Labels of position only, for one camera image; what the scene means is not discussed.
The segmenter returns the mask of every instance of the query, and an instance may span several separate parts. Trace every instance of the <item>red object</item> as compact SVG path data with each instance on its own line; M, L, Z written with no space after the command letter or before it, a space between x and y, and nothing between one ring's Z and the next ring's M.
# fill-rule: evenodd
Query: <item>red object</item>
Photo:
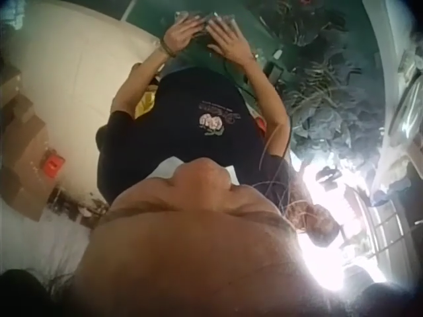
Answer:
M42 170L48 177L56 178L63 164L65 164L65 159L55 153L52 153L44 163Z
M258 128L260 129L262 137L266 135L266 122L261 117L255 117Z

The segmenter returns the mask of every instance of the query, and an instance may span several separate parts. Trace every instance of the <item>rose embroidery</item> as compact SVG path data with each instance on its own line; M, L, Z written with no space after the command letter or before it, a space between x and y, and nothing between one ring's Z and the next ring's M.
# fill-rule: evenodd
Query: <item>rose embroidery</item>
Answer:
M219 116L212 117L211 114L203 114L200 117L200 127L207 129L206 135L222 135L224 126Z

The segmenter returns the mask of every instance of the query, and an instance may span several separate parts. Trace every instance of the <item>yellow cloth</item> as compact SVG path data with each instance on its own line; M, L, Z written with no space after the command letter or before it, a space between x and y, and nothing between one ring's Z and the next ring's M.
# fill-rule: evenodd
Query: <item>yellow cloth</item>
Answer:
M147 91L144 93L143 98L139 101L135 108L135 119L148 113L154 107L154 101L157 91L157 85L149 85Z

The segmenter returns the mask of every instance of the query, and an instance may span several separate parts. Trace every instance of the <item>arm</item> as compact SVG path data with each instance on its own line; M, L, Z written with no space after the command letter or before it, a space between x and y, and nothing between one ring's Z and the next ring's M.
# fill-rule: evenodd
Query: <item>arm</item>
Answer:
M162 48L157 48L144 63L134 69L114 97L110 113L123 111L135 118L135 108L138 102L156 72L168 59L167 52Z
M138 68L133 69L128 79L119 88L110 112L123 111L134 118L135 108L156 72L171 56L175 56L190 43L192 36L203 29L203 23L204 20L200 17L186 17L172 25L166 31L161 47L156 49Z
M217 17L216 21L209 22L207 31L218 44L208 47L236 63L248 77L266 120L267 150L271 155L282 157L289 141L289 118L284 103L252 56L249 43L234 20L228 25Z
M289 141L289 118L284 103L255 60L245 63L243 70L266 121L267 150L269 154L281 157Z

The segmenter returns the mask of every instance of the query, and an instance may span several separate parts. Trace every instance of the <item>wristband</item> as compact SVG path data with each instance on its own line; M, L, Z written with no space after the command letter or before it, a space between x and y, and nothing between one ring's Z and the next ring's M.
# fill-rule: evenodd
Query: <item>wristband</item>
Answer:
M169 55L171 57L176 57L176 54L172 52L172 50L168 47L168 45L166 45L166 43L165 43L165 41L163 41L163 39L160 40L160 45L165 50L167 55Z

